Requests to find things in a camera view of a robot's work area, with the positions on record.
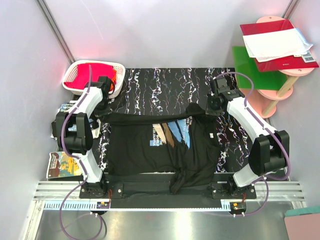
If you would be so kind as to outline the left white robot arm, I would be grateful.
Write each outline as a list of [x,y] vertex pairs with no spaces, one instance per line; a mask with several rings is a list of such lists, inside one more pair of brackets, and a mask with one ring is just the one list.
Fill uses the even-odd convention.
[[55,117],[58,146],[76,161],[88,184],[99,183],[103,175],[92,151],[93,134],[89,118],[98,106],[108,103],[109,92],[114,85],[107,76],[100,76],[97,82],[89,81],[74,105],[67,112],[58,112]]

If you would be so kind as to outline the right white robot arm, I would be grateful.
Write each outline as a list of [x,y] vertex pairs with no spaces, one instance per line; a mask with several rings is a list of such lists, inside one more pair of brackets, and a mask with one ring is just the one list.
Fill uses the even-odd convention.
[[224,77],[210,81],[206,114],[220,116],[228,113],[244,128],[252,141],[248,163],[231,175],[227,181],[227,193],[236,196],[262,177],[289,168],[290,137],[285,130],[278,131],[268,124],[248,103],[238,89],[231,90]]

